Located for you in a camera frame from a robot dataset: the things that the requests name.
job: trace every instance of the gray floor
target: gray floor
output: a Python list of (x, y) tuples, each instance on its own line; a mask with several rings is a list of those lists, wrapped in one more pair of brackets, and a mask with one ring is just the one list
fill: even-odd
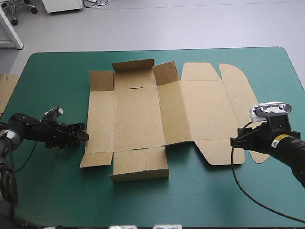
[[(35, 52), (281, 46), (305, 86), (305, 0), (113, 0), (60, 14), (33, 2), (38, 14), (18, 15), (24, 49), (10, 73)], [(0, 50), (1, 60), (9, 55)]]
[(0, 49), (0, 74), (10, 72), (18, 53), (17, 49)]

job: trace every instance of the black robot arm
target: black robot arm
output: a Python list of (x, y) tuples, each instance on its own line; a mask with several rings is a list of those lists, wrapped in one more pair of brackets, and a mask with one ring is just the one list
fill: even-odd
[[(0, 224), (1, 228), (17, 226), (14, 208), (18, 204), (17, 185), (13, 169), (12, 151), (17, 149), (24, 139), (45, 142), (46, 148), (64, 148), (89, 140), (84, 132), (85, 124), (66, 125), (57, 122), (63, 110), (57, 106), (44, 113), (42, 120), (26, 114), (16, 113), (7, 123), (0, 123)], [(6, 161), (11, 156), (12, 166)]]
[(305, 188), (305, 142), (300, 139), (299, 132), (291, 131), (288, 119), (291, 106), (284, 103), (257, 104), (251, 112), (254, 120), (266, 122), (254, 129), (239, 128), (238, 137), (231, 138), (231, 145), (278, 159), (291, 168), (295, 178)]

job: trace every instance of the flattened cardboard box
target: flattened cardboard box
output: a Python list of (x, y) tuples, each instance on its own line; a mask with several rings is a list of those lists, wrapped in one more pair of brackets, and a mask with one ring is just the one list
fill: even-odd
[(19, 77), (15, 74), (0, 74), (0, 116), (4, 113), (6, 105), (15, 89)]
[[(181, 81), (174, 62), (112, 65), (114, 72), (90, 72), (90, 140), (81, 167), (110, 165), (113, 156), (113, 182), (168, 177), (165, 146), (189, 141), (210, 164), (230, 164), (229, 139), (239, 124), (209, 63), (186, 63)], [(234, 161), (244, 162), (243, 150)]]

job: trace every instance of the black cable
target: black cable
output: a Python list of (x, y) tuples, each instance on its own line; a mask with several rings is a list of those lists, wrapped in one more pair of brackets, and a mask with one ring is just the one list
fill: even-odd
[[(252, 122), (247, 123), (247, 124), (243, 127), (242, 132), (243, 132), (243, 131), (247, 128), (247, 126), (250, 125), (251, 123), (252, 123)], [(300, 223), (305, 223), (305, 220), (298, 219), (298, 218), (295, 218), (295, 217), (286, 215), (286, 214), (284, 214), (284, 213), (281, 213), (281, 212), (279, 212), (279, 211), (276, 211), (276, 210), (274, 210), (274, 209), (272, 209), (272, 208), (270, 208), (270, 207), (268, 207), (268, 206), (266, 206), (266, 205), (264, 205), (264, 204), (258, 202), (258, 201), (257, 201), (256, 199), (254, 199), (250, 194), (248, 194), (248, 193), (243, 189), (243, 187), (240, 185), (240, 183), (239, 183), (239, 181), (238, 181), (238, 179), (237, 179), (237, 177), (236, 177), (235, 168), (234, 168), (234, 148), (235, 148), (236, 142), (237, 142), (240, 138), (242, 138), (242, 137), (243, 137), (243, 136), (240, 136), (240, 137), (237, 137), (237, 138), (236, 138), (236, 140), (235, 140), (235, 142), (234, 142), (234, 144), (233, 144), (233, 146), (232, 146), (232, 150), (231, 150), (231, 166), (232, 166), (232, 173), (233, 173), (233, 176), (234, 176), (234, 180), (235, 180), (237, 186), (239, 187), (239, 189), (240, 189), (240, 190), (241, 190), (250, 200), (252, 200), (255, 204), (257, 204), (257, 205), (259, 205), (259, 206), (261, 206), (261, 207), (263, 207), (263, 208), (265, 208), (265, 209), (267, 209), (267, 210), (269, 210), (269, 211), (271, 211), (271, 212), (273, 212), (273, 213), (275, 213), (275, 214), (277, 214), (277, 215), (280, 215), (280, 216), (282, 216), (282, 217), (285, 217), (285, 218), (288, 218), (288, 219), (292, 219), (292, 220), (295, 220), (295, 221), (300, 222)]]
[(15, 216), (15, 166), (14, 166), (14, 159), (13, 155), (10, 150), (10, 163), (11, 163), (11, 169), (12, 169), (12, 184), (13, 184), (13, 200), (12, 200), (12, 223), (14, 224), (14, 216)]
[(34, 145), (32, 151), (31, 151), (31, 153), (30, 153), (28, 159), (23, 163), (23, 165), (22, 165), (19, 169), (17, 169), (17, 170), (15, 171), (15, 173), (18, 173), (20, 170), (23, 169), (23, 167), (25, 167), (25, 165), (27, 164), (27, 162), (28, 162), (29, 159), (31, 158), (32, 154), (34, 153), (34, 150), (35, 150), (35, 148), (36, 148), (36, 145), (37, 145), (37, 141), (35, 142), (35, 145)]

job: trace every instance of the cardboard slot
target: cardboard slot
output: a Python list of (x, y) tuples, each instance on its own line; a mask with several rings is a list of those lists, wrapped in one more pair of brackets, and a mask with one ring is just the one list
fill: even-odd
[(139, 148), (139, 149), (132, 149), (132, 150), (141, 150), (141, 149), (148, 149), (148, 148)]
[(134, 87), (134, 88), (129, 88), (129, 90), (132, 90), (132, 89), (140, 89), (140, 88), (143, 88), (143, 87)]

